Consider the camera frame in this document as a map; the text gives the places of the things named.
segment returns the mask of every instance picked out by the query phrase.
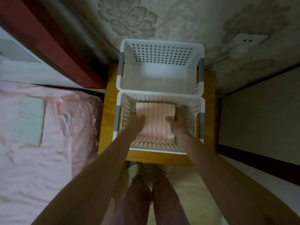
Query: wooden desk surface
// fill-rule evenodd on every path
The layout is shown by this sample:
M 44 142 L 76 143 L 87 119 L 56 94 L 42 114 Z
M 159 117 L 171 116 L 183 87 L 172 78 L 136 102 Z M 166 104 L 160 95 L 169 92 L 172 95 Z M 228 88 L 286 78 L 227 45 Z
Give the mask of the wooden desk surface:
M 116 88 L 118 64 L 110 64 L 107 87 L 104 98 L 98 153 L 101 153 L 113 140 L 113 127 L 118 89 Z M 216 73 L 204 71 L 205 99 L 205 134 L 204 144 L 213 150 L 214 147 L 214 118 L 215 118 L 215 83 Z M 146 163 L 163 163 L 172 165 L 192 166 L 187 155 L 169 154 L 162 152 L 129 150 L 126 160 Z

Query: stacked basket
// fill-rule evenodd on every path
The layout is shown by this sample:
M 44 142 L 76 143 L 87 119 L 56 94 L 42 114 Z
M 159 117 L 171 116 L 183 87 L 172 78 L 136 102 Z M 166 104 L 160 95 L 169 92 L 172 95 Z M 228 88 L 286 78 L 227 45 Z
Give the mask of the stacked basket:
M 181 104 L 190 132 L 204 141 L 203 94 L 204 46 L 185 42 L 124 39 L 120 49 L 113 139 L 118 135 L 120 115 L 124 128 L 136 102 Z M 133 142 L 131 150 L 186 154 L 177 144 Z

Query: bed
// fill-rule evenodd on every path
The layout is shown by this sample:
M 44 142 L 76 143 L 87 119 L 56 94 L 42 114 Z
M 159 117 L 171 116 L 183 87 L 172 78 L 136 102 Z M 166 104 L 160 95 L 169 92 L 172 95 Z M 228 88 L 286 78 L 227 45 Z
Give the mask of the bed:
M 20 97 L 43 99 L 40 145 L 11 140 Z M 0 224 L 31 224 L 96 157 L 102 109 L 82 91 L 0 81 Z

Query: hand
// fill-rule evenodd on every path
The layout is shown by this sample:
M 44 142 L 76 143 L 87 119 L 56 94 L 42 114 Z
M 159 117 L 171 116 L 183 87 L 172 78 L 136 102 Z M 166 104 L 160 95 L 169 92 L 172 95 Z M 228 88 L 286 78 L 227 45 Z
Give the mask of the hand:
M 176 136 L 176 138 L 180 138 L 183 135 L 190 135 L 185 119 L 180 115 L 176 115 L 176 117 L 176 121 L 174 121 L 171 117 L 166 117 L 167 122 L 171 126 L 172 133 Z
M 136 114 L 133 112 L 129 114 L 125 129 L 130 131 L 133 134 L 134 137 L 133 140 L 135 140 L 137 134 L 143 130 L 145 119 L 146 119 L 145 115 L 142 115 L 141 117 L 138 118 Z

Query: pink pants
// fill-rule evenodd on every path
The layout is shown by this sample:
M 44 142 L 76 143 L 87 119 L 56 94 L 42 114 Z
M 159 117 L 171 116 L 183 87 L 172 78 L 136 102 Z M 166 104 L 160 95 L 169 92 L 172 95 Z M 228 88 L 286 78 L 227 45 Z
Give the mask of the pink pants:
M 190 224 L 167 178 L 155 181 L 152 192 L 144 181 L 136 178 L 127 189 L 110 225 L 146 225 L 152 200 L 157 225 Z

